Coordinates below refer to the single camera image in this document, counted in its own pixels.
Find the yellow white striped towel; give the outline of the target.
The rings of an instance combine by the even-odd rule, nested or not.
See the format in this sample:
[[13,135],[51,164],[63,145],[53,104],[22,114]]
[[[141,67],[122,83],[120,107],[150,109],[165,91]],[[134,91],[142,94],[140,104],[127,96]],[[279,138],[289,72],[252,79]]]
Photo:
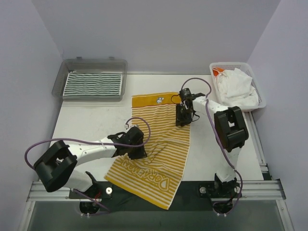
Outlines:
[[112,184],[168,210],[182,181],[190,149],[190,126],[176,126],[175,92],[134,95],[132,124],[149,139],[146,158],[116,158],[104,176]]

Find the green white striped towel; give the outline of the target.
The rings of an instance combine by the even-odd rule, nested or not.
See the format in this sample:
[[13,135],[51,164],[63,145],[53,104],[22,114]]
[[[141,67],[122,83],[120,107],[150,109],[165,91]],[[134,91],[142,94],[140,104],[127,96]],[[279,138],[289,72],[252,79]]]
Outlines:
[[119,96],[123,75],[120,73],[78,73],[68,74],[64,97],[107,97]]

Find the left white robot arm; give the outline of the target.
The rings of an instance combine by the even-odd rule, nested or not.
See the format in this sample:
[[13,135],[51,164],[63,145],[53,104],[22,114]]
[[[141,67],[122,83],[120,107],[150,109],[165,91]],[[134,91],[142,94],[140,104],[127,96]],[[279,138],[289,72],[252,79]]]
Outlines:
[[94,144],[66,144],[56,141],[34,164],[34,170],[47,192],[62,187],[86,192],[97,184],[95,177],[88,171],[75,168],[81,164],[102,158],[128,155],[131,160],[147,156],[144,133],[136,126],[126,132],[109,135]]

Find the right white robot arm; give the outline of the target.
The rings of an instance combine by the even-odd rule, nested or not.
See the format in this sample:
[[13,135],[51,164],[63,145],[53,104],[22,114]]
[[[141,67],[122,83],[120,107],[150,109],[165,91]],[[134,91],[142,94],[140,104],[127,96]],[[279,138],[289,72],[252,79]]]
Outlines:
[[227,107],[205,96],[190,97],[176,104],[176,126],[183,127],[192,123],[195,113],[208,117],[215,139],[222,151],[222,160],[215,178],[222,183],[236,180],[238,156],[249,138],[240,107]]

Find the orange cloth in basket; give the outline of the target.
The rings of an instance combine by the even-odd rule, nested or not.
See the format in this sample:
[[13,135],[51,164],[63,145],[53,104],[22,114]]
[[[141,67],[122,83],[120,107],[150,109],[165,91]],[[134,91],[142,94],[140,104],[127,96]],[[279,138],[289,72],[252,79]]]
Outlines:
[[219,67],[213,67],[212,72],[215,78],[218,77],[219,74],[221,74],[224,71],[224,69],[219,68]]

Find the white towel in basket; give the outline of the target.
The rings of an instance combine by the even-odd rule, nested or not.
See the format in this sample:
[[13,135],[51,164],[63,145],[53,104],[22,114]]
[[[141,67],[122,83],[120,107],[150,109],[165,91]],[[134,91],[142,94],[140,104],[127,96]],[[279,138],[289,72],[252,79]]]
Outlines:
[[238,68],[225,70],[218,75],[218,95],[224,105],[238,107],[258,106],[256,89],[251,85],[252,77]]

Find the white plastic basket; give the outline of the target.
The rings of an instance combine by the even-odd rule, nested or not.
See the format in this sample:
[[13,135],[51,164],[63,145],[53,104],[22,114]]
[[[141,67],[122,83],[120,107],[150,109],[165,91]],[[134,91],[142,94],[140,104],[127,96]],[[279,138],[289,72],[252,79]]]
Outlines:
[[209,68],[220,104],[238,106],[246,112],[266,106],[265,97],[249,64],[218,62],[211,63]]

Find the clear grey plastic container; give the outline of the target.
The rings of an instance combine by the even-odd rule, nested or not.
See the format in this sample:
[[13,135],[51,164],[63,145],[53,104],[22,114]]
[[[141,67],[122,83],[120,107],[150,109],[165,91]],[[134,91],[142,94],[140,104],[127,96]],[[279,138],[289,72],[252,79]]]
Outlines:
[[63,101],[119,102],[125,93],[127,70],[123,59],[66,59],[51,93]]

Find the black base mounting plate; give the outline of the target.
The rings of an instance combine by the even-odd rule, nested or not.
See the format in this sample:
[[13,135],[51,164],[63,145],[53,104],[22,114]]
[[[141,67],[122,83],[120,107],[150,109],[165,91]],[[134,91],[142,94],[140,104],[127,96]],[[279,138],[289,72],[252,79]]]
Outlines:
[[[182,181],[175,194],[178,196],[197,196],[198,198],[235,198],[241,195],[240,183],[235,180],[228,183],[219,183],[215,181]],[[116,185],[99,181],[98,184],[91,186],[84,194],[96,199],[118,199],[121,195],[135,195]]]

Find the aluminium frame rail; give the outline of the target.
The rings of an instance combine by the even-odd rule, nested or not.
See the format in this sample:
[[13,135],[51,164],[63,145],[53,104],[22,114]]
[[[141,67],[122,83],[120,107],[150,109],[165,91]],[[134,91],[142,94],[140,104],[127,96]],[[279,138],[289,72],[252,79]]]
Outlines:
[[[272,180],[263,155],[257,129],[252,113],[245,113],[249,139],[245,143],[238,159],[238,171],[243,177],[244,200],[283,200],[285,194],[279,180]],[[205,131],[200,124],[205,122],[207,128],[210,124],[207,119],[201,118],[191,126],[191,146],[186,161],[182,181],[184,183],[197,183],[213,179],[214,172],[220,157],[220,149],[211,130]],[[69,190],[61,188],[55,192],[46,192],[40,181],[31,185],[28,201],[68,201]]]

